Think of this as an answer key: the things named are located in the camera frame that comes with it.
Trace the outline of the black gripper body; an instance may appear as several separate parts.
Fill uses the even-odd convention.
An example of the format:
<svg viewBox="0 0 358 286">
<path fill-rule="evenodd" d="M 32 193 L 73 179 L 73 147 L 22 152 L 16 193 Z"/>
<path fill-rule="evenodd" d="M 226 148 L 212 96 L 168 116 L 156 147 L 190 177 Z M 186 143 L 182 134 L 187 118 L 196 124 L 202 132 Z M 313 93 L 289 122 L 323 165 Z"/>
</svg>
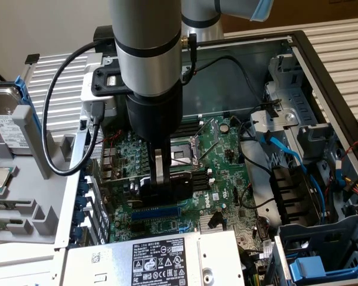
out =
<svg viewBox="0 0 358 286">
<path fill-rule="evenodd" d="M 174 133 L 183 118 L 181 82 L 156 97 L 139 94 L 126 96 L 129 122 L 134 132 L 148 142 L 164 142 Z"/>
</svg>

